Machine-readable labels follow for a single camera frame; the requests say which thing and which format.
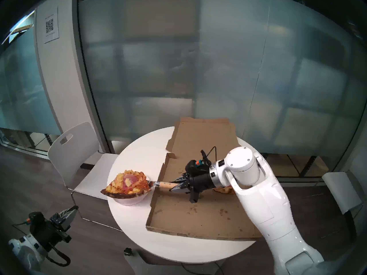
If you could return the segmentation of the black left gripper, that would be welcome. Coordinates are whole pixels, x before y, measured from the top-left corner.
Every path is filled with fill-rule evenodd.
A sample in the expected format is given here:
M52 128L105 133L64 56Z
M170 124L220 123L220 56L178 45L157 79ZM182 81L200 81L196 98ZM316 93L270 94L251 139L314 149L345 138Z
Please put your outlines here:
M51 222L44 220L35 224L35 239L44 250L51 250L53 246L56 246L61 241L66 243L71 241L71 236L65 232L69 229L78 213L78 209L78 206L72 206L51 216Z

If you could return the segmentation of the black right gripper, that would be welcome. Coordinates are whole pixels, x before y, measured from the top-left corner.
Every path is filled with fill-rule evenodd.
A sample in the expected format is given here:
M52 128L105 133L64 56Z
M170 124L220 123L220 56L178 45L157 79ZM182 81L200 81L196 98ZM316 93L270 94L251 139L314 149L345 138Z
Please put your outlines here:
M209 173L198 176L180 176L170 183L179 183L170 189L170 192L189 193L191 203L197 203L201 192L214 188L214 183Z

